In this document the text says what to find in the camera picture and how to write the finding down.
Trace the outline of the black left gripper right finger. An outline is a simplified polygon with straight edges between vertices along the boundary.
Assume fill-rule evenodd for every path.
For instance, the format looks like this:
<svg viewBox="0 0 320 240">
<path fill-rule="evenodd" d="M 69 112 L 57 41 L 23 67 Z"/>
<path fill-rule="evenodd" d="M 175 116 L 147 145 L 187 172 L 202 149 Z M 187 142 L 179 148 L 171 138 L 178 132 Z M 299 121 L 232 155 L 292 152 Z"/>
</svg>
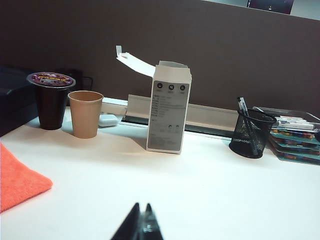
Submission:
<svg viewBox="0 0 320 240">
<path fill-rule="evenodd" d="M 146 209 L 142 214 L 140 239 L 164 240 L 160 230 L 160 225 L 150 203 L 147 203 Z"/>
</svg>

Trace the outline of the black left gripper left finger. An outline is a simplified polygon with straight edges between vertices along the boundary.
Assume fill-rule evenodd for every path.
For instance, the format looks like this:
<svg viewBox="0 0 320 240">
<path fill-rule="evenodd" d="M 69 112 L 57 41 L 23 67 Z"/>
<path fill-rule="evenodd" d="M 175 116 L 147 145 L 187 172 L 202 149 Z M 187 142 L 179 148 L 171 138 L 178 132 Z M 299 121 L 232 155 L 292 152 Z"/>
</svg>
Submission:
<svg viewBox="0 0 320 240">
<path fill-rule="evenodd" d="M 137 237 L 140 215 L 140 204 L 136 202 L 112 236 L 111 240 L 135 240 Z"/>
</svg>

